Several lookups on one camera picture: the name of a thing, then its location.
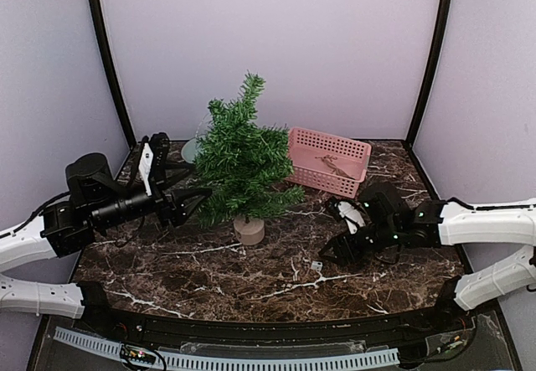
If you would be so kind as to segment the small green christmas tree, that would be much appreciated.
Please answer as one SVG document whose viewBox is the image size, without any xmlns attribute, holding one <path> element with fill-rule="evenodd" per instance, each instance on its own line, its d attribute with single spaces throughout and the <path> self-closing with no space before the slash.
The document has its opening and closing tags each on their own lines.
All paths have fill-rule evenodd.
<svg viewBox="0 0 536 371">
<path fill-rule="evenodd" d="M 265 221 L 282 216 L 305 196 L 301 186 L 284 184 L 293 174 L 288 129 L 255 122 L 264 89 L 261 76 L 247 73 L 236 99 L 211 100 L 209 128 L 198 138 L 194 159 L 197 186 L 212 191 L 198 210 L 200 225 L 232 222 L 242 245 L 259 244 Z"/>
</svg>

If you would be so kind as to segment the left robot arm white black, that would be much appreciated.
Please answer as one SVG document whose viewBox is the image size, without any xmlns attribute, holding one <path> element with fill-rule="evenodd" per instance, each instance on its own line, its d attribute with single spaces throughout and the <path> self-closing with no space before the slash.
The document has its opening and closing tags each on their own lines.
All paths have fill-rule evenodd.
<svg viewBox="0 0 536 371">
<path fill-rule="evenodd" d="M 37 260 L 62 258 L 95 242 L 97 234 L 155 214 L 161 225 L 178 227 L 211 195 L 208 188 L 170 189 L 165 165 L 141 163 L 142 183 L 122 185 L 107 158 L 90 153 L 65 169 L 68 190 L 46 201 L 21 224 L 1 233 L 1 270 Z M 85 320 L 100 334 L 118 327 L 100 283 L 49 284 L 1 277 L 1 309 Z"/>
</svg>

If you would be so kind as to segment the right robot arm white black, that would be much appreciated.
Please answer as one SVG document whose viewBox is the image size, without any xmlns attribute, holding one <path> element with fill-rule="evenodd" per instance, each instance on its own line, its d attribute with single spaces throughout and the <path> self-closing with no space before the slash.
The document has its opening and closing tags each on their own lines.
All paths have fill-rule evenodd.
<svg viewBox="0 0 536 371">
<path fill-rule="evenodd" d="M 412 209 L 388 182 L 374 183 L 357 201 L 330 198 L 327 209 L 347 224 L 320 250 L 323 260 L 346 266 L 368 252 L 391 246 L 426 248 L 468 243 L 512 243 L 520 249 L 488 266 L 443 284 L 427 324 L 445 332 L 482 303 L 535 282 L 535 201 L 505 204 L 467 204 L 452 197 L 424 201 Z"/>
</svg>

